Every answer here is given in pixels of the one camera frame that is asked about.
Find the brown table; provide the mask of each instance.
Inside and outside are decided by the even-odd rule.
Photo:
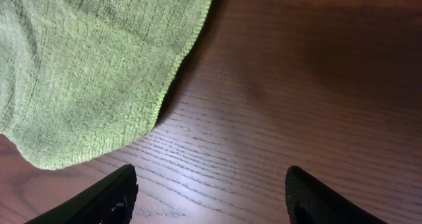
[[[214,0],[148,136],[60,171],[0,136],[0,223],[125,163],[132,223],[288,223],[290,165],[389,223],[422,222],[420,2]]]

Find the green cloth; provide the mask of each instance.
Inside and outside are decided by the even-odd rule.
[[[0,133],[60,169],[150,132],[211,0],[0,0]]]

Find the green towel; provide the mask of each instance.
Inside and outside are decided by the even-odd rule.
[[[0,0],[0,133],[60,169],[150,132],[211,0]]]

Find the tabletop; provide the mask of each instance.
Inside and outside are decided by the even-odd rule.
[[[422,0],[213,0],[155,129],[42,171],[0,136],[0,223],[125,163],[131,223],[289,223],[298,165],[388,223],[422,222]]]

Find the ribbed towel texture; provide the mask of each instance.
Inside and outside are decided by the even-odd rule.
[[[150,132],[211,0],[0,0],[0,133],[60,169]]]

